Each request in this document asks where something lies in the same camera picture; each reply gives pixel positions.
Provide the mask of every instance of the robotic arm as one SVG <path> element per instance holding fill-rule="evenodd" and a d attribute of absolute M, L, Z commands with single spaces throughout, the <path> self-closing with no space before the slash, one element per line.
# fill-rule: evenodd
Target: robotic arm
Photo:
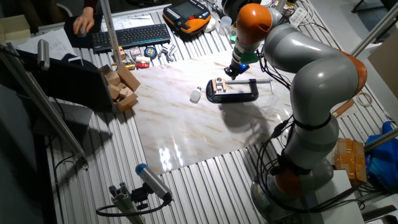
<path fill-rule="evenodd" d="M 275 9 L 245 5 L 238 14 L 233 59 L 225 72 L 234 80 L 247 70 L 247 64 L 257 62 L 255 51 L 265 39 L 266 60 L 275 68 L 296 73 L 290 90 L 295 125 L 279 166 L 264 177 L 272 194 L 289 202 L 333 178 L 325 156 L 337 142 L 338 122 L 330 110 L 359 93 L 367 73 L 358 59 L 307 37 L 290 24 L 279 24 L 281 17 Z M 259 183 L 251 188 L 252 199 L 263 214 L 272 200 L 262 194 Z"/>

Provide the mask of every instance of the paper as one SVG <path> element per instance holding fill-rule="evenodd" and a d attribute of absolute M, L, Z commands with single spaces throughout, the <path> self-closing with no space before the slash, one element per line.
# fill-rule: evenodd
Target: paper
<path fill-rule="evenodd" d="M 76 55 L 64 29 L 53 30 L 46 34 L 30 38 L 26 43 L 18 45 L 17 48 L 37 54 L 37 43 L 41 39 L 49 43 L 50 58 L 61 60 L 66 54 Z"/>
<path fill-rule="evenodd" d="M 148 16 L 137 16 L 137 17 L 124 17 L 120 19 L 113 19 L 113 26 L 115 30 L 128 29 L 140 26 L 154 25 L 154 21 L 150 15 Z M 107 32 L 105 20 L 102 20 L 101 30 Z"/>

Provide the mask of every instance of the marble tabletop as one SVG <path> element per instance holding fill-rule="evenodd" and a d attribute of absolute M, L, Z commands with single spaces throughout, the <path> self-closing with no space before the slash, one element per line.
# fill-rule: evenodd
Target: marble tabletop
<path fill-rule="evenodd" d="M 209 80 L 230 80 L 224 68 L 231 51 L 134 71 L 137 89 L 134 119 L 148 166 L 161 174 L 266 140 L 292 114 L 289 91 L 277 82 L 258 84 L 250 103 L 214 104 L 205 94 Z M 294 74 L 283 73 L 289 80 Z M 258 63 L 237 80 L 269 79 Z M 191 92 L 201 87 L 198 103 Z M 227 85 L 227 93 L 249 92 L 249 85 Z"/>

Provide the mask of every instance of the orange device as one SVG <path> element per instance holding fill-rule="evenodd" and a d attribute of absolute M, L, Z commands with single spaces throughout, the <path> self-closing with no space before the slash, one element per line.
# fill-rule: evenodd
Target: orange device
<path fill-rule="evenodd" d="M 178 30 L 187 34 L 196 34 L 210 21 L 209 9 L 195 0 L 189 0 L 176 6 L 163 9 L 163 17 Z"/>

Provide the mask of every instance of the keyboard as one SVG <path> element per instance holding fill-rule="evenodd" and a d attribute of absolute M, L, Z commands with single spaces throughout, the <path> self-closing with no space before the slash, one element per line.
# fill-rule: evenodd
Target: keyboard
<path fill-rule="evenodd" d="M 120 47 L 135 47 L 170 42 L 170 35 L 166 24 L 156 24 L 142 27 L 134 27 L 116 31 Z M 99 32 L 91 35 L 94 54 L 109 52 L 112 50 L 108 32 Z"/>

